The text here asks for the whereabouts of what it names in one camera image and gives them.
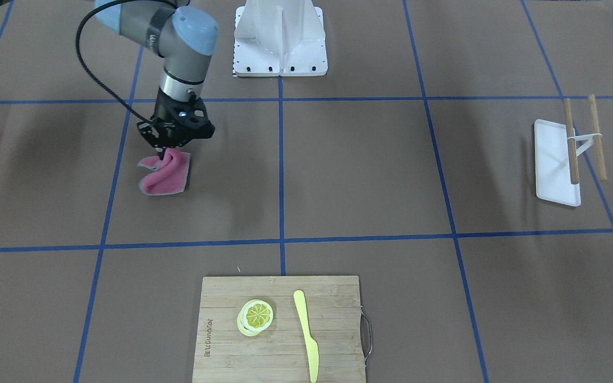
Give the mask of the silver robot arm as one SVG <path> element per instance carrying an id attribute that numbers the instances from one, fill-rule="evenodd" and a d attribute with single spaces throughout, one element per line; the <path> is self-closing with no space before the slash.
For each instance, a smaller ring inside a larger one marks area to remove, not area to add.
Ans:
<path id="1" fill-rule="evenodd" d="M 214 17 L 178 1 L 95 1 L 93 15 L 163 59 L 153 114 L 137 124 L 158 157 L 169 148 L 211 138 L 215 128 L 202 90 L 219 37 Z"/>

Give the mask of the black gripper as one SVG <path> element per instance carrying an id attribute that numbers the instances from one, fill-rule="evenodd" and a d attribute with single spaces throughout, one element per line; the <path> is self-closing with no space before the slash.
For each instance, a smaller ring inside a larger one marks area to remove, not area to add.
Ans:
<path id="1" fill-rule="evenodd" d="M 215 133 L 206 106 L 197 94 L 186 94 L 183 101 L 158 90 L 155 109 L 148 121 L 137 123 L 139 135 L 163 160 L 166 148 L 180 148 L 192 140 L 206 140 Z"/>

